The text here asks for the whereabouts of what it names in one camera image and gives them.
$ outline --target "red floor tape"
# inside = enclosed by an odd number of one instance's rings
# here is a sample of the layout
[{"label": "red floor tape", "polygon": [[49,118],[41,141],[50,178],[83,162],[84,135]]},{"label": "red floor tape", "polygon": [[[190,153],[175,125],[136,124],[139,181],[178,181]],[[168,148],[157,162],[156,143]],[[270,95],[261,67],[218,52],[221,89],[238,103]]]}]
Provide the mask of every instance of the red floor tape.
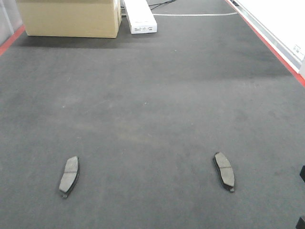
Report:
[{"label": "red floor tape", "polygon": [[17,31],[0,46],[0,56],[6,52],[6,50],[14,43],[15,40],[20,37],[24,31],[24,25],[21,25],[20,28],[17,29]]}]

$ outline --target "white wall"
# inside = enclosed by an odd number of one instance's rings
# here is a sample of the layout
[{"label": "white wall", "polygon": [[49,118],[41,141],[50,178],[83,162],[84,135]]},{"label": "white wall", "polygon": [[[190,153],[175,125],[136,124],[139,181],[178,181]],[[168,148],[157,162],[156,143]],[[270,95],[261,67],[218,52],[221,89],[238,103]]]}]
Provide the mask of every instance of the white wall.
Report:
[{"label": "white wall", "polygon": [[305,78],[305,59],[303,60],[303,64],[299,73]]},{"label": "white wall", "polygon": [[0,45],[21,25],[22,20],[15,0],[0,0]]},{"label": "white wall", "polygon": [[300,61],[305,57],[305,0],[238,0]]}]

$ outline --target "gray carpet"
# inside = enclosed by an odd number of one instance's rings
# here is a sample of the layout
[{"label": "gray carpet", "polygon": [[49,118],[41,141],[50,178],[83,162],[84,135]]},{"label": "gray carpet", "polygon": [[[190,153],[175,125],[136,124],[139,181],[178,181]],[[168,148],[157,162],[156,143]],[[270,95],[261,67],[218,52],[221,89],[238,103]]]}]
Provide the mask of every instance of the gray carpet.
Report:
[{"label": "gray carpet", "polygon": [[[232,11],[178,0],[154,12]],[[302,85],[238,15],[156,20],[158,33],[131,35],[123,19],[117,39],[23,33],[0,57],[1,229],[295,228]],[[64,200],[75,155],[80,178]]]}]

